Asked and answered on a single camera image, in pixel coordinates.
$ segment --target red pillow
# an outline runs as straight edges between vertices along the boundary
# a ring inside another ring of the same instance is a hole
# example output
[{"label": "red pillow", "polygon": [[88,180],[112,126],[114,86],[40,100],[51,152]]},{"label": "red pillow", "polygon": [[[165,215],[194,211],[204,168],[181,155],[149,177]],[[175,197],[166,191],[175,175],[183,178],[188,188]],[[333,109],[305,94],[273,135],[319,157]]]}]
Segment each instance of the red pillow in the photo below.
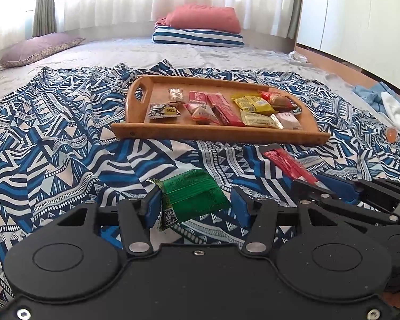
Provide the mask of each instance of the red pillow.
[{"label": "red pillow", "polygon": [[241,31],[233,7],[180,6],[167,15],[166,25],[175,29],[212,29],[233,34]]}]

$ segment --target pillow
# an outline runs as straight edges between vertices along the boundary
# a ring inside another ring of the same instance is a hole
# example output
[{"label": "pillow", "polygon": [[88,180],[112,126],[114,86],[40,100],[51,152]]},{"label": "pillow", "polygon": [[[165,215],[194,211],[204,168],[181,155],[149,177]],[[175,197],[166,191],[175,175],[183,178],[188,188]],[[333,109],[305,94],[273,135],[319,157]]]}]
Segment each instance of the pillow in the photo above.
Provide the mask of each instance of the pillow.
[{"label": "pillow", "polygon": [[241,32],[233,7],[180,6],[167,15],[166,26],[175,29],[212,29],[233,34]]},{"label": "pillow", "polygon": [[21,41],[7,50],[0,60],[0,71],[9,67],[25,66],[65,49],[78,46],[85,39],[62,32]]},{"label": "pillow", "polygon": [[157,26],[152,38],[154,43],[194,44],[198,46],[243,47],[243,37],[216,30],[183,30]]}]

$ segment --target blue gripper pad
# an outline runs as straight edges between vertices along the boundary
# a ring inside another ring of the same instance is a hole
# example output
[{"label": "blue gripper pad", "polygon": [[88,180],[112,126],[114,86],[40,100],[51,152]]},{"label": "blue gripper pad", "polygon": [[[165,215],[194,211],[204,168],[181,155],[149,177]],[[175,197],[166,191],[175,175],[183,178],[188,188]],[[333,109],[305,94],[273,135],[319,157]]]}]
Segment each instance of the blue gripper pad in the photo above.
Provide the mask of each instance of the blue gripper pad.
[{"label": "blue gripper pad", "polygon": [[148,211],[145,214],[145,225],[148,229],[152,228],[156,223],[161,209],[162,209],[162,192],[157,188],[157,191],[148,202]]},{"label": "blue gripper pad", "polygon": [[231,189],[230,193],[231,209],[233,210],[240,226],[242,228],[250,228],[250,215],[247,211],[246,200],[240,196],[235,188]]},{"label": "blue gripper pad", "polygon": [[347,180],[325,173],[316,174],[316,178],[337,194],[347,204],[356,205],[359,202],[359,193],[354,185]]}]

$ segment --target purple pillow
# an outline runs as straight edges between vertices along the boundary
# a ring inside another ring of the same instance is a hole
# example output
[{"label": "purple pillow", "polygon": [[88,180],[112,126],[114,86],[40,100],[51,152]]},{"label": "purple pillow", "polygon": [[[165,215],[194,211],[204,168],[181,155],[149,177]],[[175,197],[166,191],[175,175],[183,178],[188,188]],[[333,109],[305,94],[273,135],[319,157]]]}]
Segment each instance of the purple pillow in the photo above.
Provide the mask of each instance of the purple pillow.
[{"label": "purple pillow", "polygon": [[9,67],[25,66],[52,54],[78,46],[85,39],[62,32],[21,41],[7,50],[0,60],[0,71]]}]

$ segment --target qr code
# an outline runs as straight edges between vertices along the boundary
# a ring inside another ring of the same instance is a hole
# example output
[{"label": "qr code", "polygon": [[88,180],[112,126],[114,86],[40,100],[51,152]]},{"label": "qr code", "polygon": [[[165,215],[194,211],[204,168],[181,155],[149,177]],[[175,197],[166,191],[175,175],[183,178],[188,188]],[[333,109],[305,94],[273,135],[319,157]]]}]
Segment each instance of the qr code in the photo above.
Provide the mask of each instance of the qr code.
[{"label": "qr code", "polygon": [[178,218],[176,217],[173,208],[165,209],[163,211],[163,215],[165,217],[165,227],[170,226],[178,221]]}]

